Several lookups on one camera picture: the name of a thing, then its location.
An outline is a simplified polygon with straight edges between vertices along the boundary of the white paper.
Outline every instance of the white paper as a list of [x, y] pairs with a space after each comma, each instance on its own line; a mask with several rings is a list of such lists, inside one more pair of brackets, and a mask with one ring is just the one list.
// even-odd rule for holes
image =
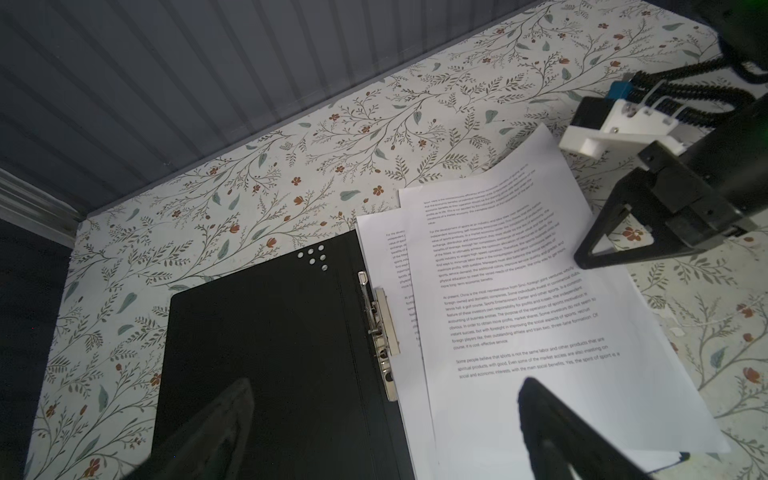
[[389, 357], [417, 480], [433, 480], [437, 461], [432, 415], [419, 345], [406, 235], [400, 210], [357, 217], [371, 287], [382, 287], [400, 354]]
[[532, 475], [526, 376], [620, 449], [729, 450], [626, 270], [575, 266], [591, 212], [546, 127], [489, 172], [400, 201], [439, 478]]

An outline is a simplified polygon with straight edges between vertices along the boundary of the metal clip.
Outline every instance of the metal clip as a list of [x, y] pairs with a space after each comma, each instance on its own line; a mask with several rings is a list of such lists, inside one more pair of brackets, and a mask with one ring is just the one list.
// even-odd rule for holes
[[372, 299], [369, 295], [368, 274], [364, 271], [358, 272], [360, 280], [360, 289], [362, 297], [366, 302], [366, 315], [368, 316], [368, 334], [373, 341], [373, 349], [376, 352], [376, 361], [379, 364], [386, 398], [390, 402], [397, 402], [397, 390], [395, 388], [395, 379], [392, 377], [392, 366], [389, 364], [391, 355], [399, 355], [400, 347], [395, 334], [395, 326], [392, 323], [392, 316], [389, 314], [389, 306], [386, 302], [384, 289], [376, 288], [373, 290], [375, 295]]

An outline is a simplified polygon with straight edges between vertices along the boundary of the gray wall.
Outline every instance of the gray wall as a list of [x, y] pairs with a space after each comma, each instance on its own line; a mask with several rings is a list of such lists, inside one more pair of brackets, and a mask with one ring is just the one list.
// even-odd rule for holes
[[82, 213], [530, 0], [11, 0], [0, 168]]

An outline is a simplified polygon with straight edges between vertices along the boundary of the blue component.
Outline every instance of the blue component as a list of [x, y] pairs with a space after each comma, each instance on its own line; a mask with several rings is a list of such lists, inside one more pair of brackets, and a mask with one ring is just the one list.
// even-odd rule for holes
[[611, 89], [608, 90], [608, 95], [605, 97], [612, 100], [626, 100], [632, 89], [632, 84], [628, 81], [615, 81], [611, 84]]

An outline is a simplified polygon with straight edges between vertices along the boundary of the floral tablecloth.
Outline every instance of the floral tablecloth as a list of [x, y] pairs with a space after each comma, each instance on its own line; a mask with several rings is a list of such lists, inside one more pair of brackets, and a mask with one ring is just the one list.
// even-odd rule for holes
[[[486, 170], [540, 122], [561, 134], [583, 96], [625, 73], [714, 55], [708, 28], [638, 0], [545, 2], [89, 218], [27, 478], [119, 478], [147, 458], [174, 293], [346, 232], [356, 215], [397, 207], [398, 188]], [[694, 80], [740, 84], [730, 72]], [[637, 164], [628, 152], [567, 159], [595, 210]], [[733, 445], [661, 478], [768, 472], [767, 233], [629, 266]], [[649, 237], [631, 223], [611, 236], [620, 248]]]

